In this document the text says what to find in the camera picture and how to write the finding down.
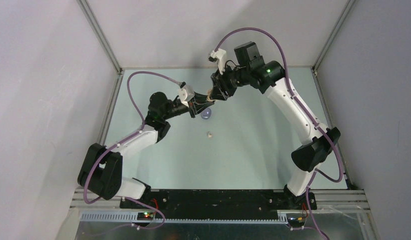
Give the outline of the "beige earbud charging case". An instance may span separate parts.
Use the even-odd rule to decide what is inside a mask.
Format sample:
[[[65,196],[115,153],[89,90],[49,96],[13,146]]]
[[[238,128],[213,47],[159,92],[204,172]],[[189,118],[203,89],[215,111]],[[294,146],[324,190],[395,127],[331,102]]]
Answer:
[[[214,101],[215,101],[215,100],[212,98],[212,93],[213,93],[213,90],[212,90],[212,89],[209,89],[209,90],[207,91],[206,100],[207,100],[208,102],[214,102]]]

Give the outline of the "purple earbud charging case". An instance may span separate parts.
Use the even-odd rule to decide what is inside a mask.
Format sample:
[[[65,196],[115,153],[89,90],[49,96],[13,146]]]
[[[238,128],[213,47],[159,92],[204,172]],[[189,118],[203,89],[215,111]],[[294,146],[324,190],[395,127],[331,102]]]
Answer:
[[[207,107],[206,109],[204,109],[204,110],[201,112],[201,114],[200,114],[200,117],[201,117],[203,120],[208,120],[208,119],[211,118],[211,116],[212,116],[212,110],[211,110],[209,107]]]

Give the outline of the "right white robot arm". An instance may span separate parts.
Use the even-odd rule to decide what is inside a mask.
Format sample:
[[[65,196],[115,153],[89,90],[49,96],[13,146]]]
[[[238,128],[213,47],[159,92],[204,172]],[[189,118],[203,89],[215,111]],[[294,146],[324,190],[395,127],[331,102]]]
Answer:
[[[225,101],[237,88],[251,86],[281,110],[301,142],[301,146],[291,153],[296,168],[285,187],[289,192],[284,195],[286,206],[297,209],[305,201],[303,194],[315,170],[333,151],[332,145],[341,133],[336,127],[330,129],[319,120],[296,92],[282,65],[275,60],[265,62],[255,42],[242,44],[234,52],[238,62],[235,67],[227,65],[229,60],[225,50],[219,48],[209,54],[208,60],[216,63],[218,69],[211,75],[213,87],[208,98]]]

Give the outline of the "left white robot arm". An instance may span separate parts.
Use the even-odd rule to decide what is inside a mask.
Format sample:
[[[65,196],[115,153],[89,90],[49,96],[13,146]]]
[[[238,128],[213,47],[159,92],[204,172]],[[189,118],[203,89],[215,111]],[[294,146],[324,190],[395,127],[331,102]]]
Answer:
[[[169,119],[185,113],[195,118],[214,103],[199,93],[187,102],[180,96],[171,100],[163,92],[153,93],[147,115],[138,129],[109,147],[94,143],[88,148],[77,178],[83,187],[84,201],[93,204],[99,199],[121,197],[132,199],[139,208],[148,207],[152,201],[152,195],[147,191],[149,185],[136,178],[124,177],[124,161],[160,142],[171,127]]]

